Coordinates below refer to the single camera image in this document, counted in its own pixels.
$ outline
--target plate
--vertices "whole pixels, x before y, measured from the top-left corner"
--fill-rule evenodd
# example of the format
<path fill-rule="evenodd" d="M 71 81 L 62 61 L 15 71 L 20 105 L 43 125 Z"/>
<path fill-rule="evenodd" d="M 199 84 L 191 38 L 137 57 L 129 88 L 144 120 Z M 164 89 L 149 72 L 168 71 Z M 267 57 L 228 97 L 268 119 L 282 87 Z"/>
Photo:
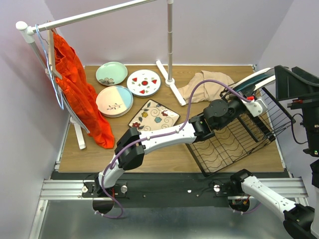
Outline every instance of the plate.
<path fill-rule="evenodd" d="M 121 83 L 128 75 L 125 65 L 120 62 L 108 62 L 100 66 L 95 73 L 97 81 L 104 86 L 113 86 Z"/>
<path fill-rule="evenodd" d="M 130 110 L 133 105 L 133 95 L 126 87 L 110 86 L 98 94 L 95 102 L 104 116 L 115 118 Z"/>
<path fill-rule="evenodd" d="M 129 122 L 129 127 L 136 127 L 139 131 L 150 131 L 168 128 L 175 125 L 179 114 L 166 106 L 148 100 Z"/>
<path fill-rule="evenodd" d="M 160 89 L 160 76 L 150 70 L 139 70 L 133 72 L 127 81 L 127 86 L 133 95 L 138 97 L 149 97 Z"/>

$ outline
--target green plate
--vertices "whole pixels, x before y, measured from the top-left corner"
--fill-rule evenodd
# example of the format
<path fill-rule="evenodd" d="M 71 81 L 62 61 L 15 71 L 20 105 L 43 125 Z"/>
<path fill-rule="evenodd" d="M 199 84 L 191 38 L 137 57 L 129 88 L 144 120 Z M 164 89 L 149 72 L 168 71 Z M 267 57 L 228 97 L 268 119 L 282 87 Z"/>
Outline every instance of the green plate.
<path fill-rule="evenodd" d="M 104 86 L 113 86 L 121 83 L 128 75 L 125 65 L 120 62 L 108 62 L 100 66 L 95 73 L 98 82 Z"/>

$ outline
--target dish rack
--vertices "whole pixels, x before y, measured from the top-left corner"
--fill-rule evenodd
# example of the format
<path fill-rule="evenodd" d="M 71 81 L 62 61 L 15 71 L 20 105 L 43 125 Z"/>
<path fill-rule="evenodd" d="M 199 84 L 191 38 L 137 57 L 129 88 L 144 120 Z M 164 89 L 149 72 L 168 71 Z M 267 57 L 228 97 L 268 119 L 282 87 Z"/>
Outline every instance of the dish rack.
<path fill-rule="evenodd" d="M 262 88 L 257 96 L 261 96 L 268 106 L 265 113 L 258 117 L 242 114 L 225 128 L 216 130 L 214 137 L 186 145 L 204 176 L 267 146 L 296 122 L 266 88 Z"/>

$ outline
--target white wall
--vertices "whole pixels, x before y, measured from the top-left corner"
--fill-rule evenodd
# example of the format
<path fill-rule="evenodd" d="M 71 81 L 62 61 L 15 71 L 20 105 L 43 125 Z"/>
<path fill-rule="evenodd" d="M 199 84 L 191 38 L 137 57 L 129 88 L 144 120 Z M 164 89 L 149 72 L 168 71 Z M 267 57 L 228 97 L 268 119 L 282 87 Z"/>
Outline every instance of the white wall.
<path fill-rule="evenodd" d="M 128 0 L 45 0 L 55 19 Z M 175 0 L 174 64 L 256 64 L 293 0 Z M 167 4 L 158 0 L 60 28 L 84 65 L 167 63 Z"/>
<path fill-rule="evenodd" d="M 52 172 L 66 125 L 35 54 L 16 30 L 19 20 L 53 17 L 43 0 L 0 3 L 0 238 L 30 233 L 44 178 Z"/>
<path fill-rule="evenodd" d="M 319 1 L 295 0 L 291 5 L 285 19 L 278 28 L 265 52 L 263 53 L 258 68 L 283 65 L 300 68 L 319 76 Z M 303 127 L 299 125 L 301 119 L 296 117 L 295 134 L 299 142 L 307 140 Z M 307 145 L 298 145 L 292 138 L 291 130 L 286 130 L 279 135 L 279 144 L 287 168 L 295 177 L 302 176 L 310 204 L 315 205 L 315 192 L 311 185 L 311 169 L 309 164 L 316 159 L 303 153 Z"/>

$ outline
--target crumpled cloth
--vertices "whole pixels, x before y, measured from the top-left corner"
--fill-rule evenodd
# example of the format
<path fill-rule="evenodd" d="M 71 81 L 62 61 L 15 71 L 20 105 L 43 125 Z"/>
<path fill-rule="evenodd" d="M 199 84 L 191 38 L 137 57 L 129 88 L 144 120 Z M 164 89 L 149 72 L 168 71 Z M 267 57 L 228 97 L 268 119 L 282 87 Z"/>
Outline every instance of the crumpled cloth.
<path fill-rule="evenodd" d="M 72 110 L 90 131 L 95 142 L 103 148 L 114 147 L 111 126 L 101 115 L 95 103 L 97 94 L 93 86 L 86 82 L 86 76 L 80 59 L 68 43 L 53 33 L 56 70 L 62 79 L 55 81 L 65 94 Z"/>
<path fill-rule="evenodd" d="M 195 76 L 190 80 L 190 82 L 186 86 L 179 88 L 178 91 L 180 92 L 186 103 L 188 103 L 190 94 L 195 86 L 203 80 L 210 79 L 220 81 L 226 85 L 231 85 L 234 83 L 233 80 L 224 73 L 201 71 L 200 73 L 196 73 Z M 196 89 L 193 98 L 191 99 L 191 103 L 198 103 L 201 101 L 211 102 L 213 100 L 220 99 L 219 94 L 223 90 L 224 87 L 219 84 L 206 82 Z"/>

